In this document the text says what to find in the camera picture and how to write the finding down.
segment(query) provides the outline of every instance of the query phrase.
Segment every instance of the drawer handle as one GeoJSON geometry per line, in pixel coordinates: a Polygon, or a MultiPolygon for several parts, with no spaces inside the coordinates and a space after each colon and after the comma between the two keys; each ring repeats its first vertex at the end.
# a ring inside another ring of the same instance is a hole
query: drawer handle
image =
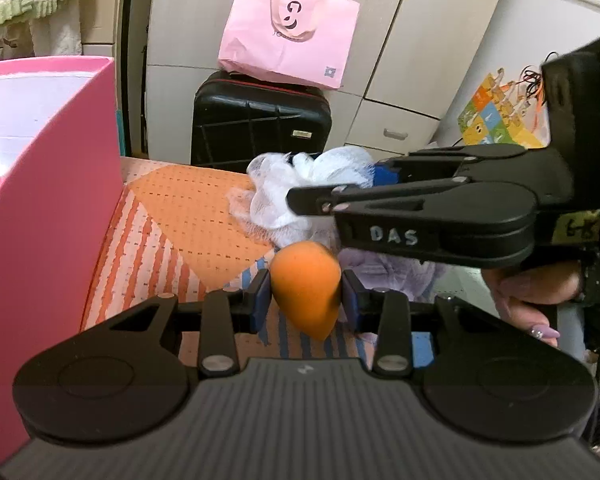
{"type": "Polygon", "coordinates": [[[384,132],[382,134],[385,137],[389,137],[390,139],[398,139],[398,140],[404,140],[407,137],[409,137],[409,134],[400,134],[398,132],[392,132],[391,130],[387,130],[386,128],[384,129],[384,132]]]}

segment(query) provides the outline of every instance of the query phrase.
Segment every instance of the makeup sponge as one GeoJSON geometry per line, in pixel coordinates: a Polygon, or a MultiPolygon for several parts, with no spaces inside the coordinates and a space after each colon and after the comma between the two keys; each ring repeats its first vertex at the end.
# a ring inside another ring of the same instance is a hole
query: makeup sponge
{"type": "Polygon", "coordinates": [[[340,264],[323,245],[306,240],[281,249],[269,264],[271,291],[286,318],[325,340],[338,319],[340,264]]]}

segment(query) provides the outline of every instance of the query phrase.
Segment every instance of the yellow tape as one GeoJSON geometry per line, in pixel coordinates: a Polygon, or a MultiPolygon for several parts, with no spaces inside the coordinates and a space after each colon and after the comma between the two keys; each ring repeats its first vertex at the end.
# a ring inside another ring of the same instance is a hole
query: yellow tape
{"type": "Polygon", "coordinates": [[[600,209],[576,211],[561,215],[554,228],[552,243],[556,245],[597,242],[600,237],[600,209]]]}

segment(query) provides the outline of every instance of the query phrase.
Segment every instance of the orange patch on tablecloth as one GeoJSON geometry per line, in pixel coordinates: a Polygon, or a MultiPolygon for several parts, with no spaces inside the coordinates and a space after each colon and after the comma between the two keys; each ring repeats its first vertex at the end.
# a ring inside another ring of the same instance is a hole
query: orange patch on tablecloth
{"type": "Polygon", "coordinates": [[[229,189],[253,187],[245,174],[174,165],[128,186],[207,290],[221,288],[271,249],[247,238],[229,215],[229,189]]]}

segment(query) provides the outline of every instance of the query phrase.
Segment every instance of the colorful gift bag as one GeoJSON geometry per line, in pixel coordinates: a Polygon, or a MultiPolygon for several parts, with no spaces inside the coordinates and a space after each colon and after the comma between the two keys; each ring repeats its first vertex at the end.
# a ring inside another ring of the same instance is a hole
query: colorful gift bag
{"type": "Polygon", "coordinates": [[[519,81],[501,85],[504,69],[487,75],[458,117],[465,144],[549,144],[544,92],[539,72],[526,68],[519,81]]]}
{"type": "Polygon", "coordinates": [[[106,57],[0,61],[0,462],[27,440],[20,366],[80,330],[122,192],[106,57]]]}
{"type": "Polygon", "coordinates": [[[218,61],[263,81],[340,88],[359,8],[352,0],[234,0],[218,61]]]}

